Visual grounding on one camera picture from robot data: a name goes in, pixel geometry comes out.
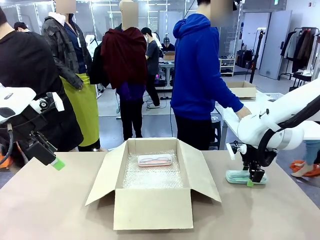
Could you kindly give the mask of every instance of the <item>brown tabletop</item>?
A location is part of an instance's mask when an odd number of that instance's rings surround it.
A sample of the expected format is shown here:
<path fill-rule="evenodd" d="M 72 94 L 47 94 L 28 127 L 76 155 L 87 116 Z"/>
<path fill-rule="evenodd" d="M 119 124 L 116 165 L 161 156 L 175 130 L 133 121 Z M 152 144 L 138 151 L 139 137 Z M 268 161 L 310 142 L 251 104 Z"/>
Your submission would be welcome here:
<path fill-rule="evenodd" d="M 274 162 L 269 183 L 229 184 L 227 151 L 203 153 L 222 203 L 192 193 L 194 229 L 114 231 L 114 196 L 84 207 L 103 152 L 58 153 L 61 171 L 30 161 L 0 189 L 0 240 L 316 240 L 320 210 Z"/>

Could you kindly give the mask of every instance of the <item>white robot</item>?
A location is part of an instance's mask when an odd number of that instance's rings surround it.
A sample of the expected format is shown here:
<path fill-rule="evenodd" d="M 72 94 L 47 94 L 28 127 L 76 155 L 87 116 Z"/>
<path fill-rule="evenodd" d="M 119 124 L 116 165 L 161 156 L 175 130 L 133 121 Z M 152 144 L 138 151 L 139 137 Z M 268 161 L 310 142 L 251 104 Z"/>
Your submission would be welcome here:
<path fill-rule="evenodd" d="M 232 142 L 227 148 L 231 155 L 240 152 L 250 183 L 263 181 L 265 171 L 261 167 L 271 164 L 277 150 L 292 150 L 301 144 L 305 133 L 299 124 L 305 120 L 320 121 L 319 110 L 320 78 L 270 102 L 259 114 L 248 115 L 239 122 L 237 136 L 241 143 Z"/>
<path fill-rule="evenodd" d="M 36 93 L 31 88 L 0 85 L 0 138 L 9 143 L 0 164 L 11 155 L 16 141 L 24 143 L 20 147 L 29 159 L 36 157 L 43 164 L 53 166 L 59 162 L 55 155 L 57 149 L 39 131 L 47 124 L 45 112 L 65 109 L 56 92 L 48 92 L 46 96 L 34 100 Z"/>

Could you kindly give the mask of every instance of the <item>maroon sweater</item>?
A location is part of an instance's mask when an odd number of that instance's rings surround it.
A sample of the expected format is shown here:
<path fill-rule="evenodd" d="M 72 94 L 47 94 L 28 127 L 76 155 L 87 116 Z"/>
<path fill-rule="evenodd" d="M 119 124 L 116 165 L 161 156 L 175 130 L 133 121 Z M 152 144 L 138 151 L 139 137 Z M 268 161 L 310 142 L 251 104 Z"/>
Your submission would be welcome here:
<path fill-rule="evenodd" d="M 102 39 L 103 68 L 113 89 L 123 83 L 147 83 L 147 42 L 136 27 L 125 31 L 109 29 Z"/>

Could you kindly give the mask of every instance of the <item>bubble wrap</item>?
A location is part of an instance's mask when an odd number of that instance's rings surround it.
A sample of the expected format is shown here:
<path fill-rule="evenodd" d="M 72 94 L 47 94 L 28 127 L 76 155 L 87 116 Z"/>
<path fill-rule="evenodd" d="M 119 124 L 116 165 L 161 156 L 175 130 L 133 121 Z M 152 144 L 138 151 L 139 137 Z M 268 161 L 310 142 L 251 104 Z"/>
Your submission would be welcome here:
<path fill-rule="evenodd" d="M 172 164 L 169 166 L 140 167 L 138 165 L 138 155 L 130 153 L 122 183 L 124 189 L 177 189 L 184 187 L 178 158 L 174 150 L 150 152 L 144 155 L 147 154 L 170 154 Z"/>

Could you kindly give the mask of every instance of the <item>person wearing blue hoodie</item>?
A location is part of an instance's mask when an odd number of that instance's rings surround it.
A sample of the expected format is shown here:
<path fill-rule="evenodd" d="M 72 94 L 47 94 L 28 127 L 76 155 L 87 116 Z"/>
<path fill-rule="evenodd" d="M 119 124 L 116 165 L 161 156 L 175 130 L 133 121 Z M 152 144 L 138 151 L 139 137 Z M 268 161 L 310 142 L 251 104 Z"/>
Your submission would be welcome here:
<path fill-rule="evenodd" d="M 221 78 L 219 32 L 211 27 L 211 0 L 197 3 L 197 12 L 180 20 L 173 29 L 177 40 L 171 107 L 177 138 L 205 151 L 210 145 L 215 101 L 224 108 L 232 108 L 240 119 L 251 112 Z"/>

